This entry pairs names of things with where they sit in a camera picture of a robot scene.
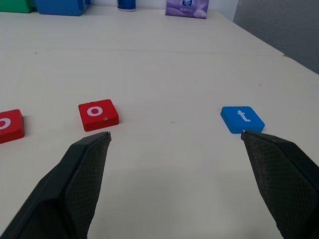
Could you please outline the red letter tile b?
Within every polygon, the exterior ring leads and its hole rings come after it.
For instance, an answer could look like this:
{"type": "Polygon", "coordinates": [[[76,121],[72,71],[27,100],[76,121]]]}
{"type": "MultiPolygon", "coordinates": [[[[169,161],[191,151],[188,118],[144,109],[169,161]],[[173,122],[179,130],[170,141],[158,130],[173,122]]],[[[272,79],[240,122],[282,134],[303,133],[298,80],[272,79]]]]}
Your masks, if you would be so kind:
{"type": "Polygon", "coordinates": [[[23,138],[24,119],[19,109],[0,112],[0,144],[23,138]]]}

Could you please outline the red letter tile o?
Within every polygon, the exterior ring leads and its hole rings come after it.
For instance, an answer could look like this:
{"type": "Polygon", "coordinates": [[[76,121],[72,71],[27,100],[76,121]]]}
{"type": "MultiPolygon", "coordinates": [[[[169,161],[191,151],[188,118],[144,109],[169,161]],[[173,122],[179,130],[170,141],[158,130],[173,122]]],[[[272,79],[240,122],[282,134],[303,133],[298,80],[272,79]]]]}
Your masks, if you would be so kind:
{"type": "Polygon", "coordinates": [[[119,114],[110,99],[89,102],[78,106],[85,132],[119,124],[119,114]]]}

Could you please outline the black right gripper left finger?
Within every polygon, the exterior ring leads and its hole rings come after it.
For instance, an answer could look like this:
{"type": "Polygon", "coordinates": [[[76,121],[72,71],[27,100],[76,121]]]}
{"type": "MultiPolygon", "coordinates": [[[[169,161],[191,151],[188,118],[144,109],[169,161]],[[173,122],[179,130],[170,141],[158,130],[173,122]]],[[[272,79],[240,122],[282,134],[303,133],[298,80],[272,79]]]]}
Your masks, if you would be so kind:
{"type": "Polygon", "coordinates": [[[111,140],[106,131],[70,145],[35,186],[0,239],[87,239],[111,140]]]}

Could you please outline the green plastic bin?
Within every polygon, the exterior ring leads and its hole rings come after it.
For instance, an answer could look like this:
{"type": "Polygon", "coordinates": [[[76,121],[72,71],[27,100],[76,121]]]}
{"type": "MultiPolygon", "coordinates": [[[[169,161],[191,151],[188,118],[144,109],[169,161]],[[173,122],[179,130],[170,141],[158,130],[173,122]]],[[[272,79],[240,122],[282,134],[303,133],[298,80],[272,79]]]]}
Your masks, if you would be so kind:
{"type": "Polygon", "coordinates": [[[34,0],[0,0],[0,12],[30,13],[35,9],[34,0]]]}

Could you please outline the blue letter tile t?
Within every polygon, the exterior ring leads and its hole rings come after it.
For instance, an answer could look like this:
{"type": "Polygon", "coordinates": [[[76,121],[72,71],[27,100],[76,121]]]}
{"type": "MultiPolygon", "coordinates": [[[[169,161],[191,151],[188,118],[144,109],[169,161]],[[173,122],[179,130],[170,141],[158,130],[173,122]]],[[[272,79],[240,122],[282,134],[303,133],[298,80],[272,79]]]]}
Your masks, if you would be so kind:
{"type": "Polygon", "coordinates": [[[224,106],[220,113],[232,134],[244,130],[262,132],[265,123],[250,106],[224,106]]]}

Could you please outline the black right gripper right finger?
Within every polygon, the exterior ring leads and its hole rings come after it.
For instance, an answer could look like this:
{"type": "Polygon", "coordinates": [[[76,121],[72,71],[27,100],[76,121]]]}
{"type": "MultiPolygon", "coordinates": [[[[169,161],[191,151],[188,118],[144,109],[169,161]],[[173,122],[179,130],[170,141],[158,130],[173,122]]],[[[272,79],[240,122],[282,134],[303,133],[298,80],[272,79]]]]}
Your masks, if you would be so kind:
{"type": "Polygon", "coordinates": [[[295,143],[241,133],[255,180],[284,239],[319,239],[319,166],[295,143]]]}

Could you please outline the blue plastic bin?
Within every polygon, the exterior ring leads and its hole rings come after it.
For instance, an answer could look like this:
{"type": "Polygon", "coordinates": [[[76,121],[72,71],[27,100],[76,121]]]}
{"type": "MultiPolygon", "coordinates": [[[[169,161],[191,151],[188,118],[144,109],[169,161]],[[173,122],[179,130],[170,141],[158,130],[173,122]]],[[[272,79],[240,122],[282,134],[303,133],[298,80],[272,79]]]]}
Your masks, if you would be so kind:
{"type": "Polygon", "coordinates": [[[80,16],[91,0],[34,0],[40,14],[80,16]]]}

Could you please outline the purple tissue pack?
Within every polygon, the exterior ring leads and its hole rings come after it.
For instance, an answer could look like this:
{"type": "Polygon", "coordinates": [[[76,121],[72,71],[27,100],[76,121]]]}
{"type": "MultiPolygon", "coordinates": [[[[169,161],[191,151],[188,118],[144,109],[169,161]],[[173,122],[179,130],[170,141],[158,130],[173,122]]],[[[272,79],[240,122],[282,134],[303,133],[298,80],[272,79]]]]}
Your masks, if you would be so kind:
{"type": "Polygon", "coordinates": [[[167,0],[165,14],[206,19],[209,0],[167,0]]]}

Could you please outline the blue drink can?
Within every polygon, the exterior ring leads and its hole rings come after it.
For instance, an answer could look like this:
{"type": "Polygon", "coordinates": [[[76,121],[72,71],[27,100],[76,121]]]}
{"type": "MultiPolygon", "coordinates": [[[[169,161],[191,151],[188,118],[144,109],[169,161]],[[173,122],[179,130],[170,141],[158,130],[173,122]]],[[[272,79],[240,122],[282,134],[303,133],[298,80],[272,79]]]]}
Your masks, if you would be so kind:
{"type": "Polygon", "coordinates": [[[136,0],[117,0],[117,8],[120,11],[135,11],[136,0]]]}

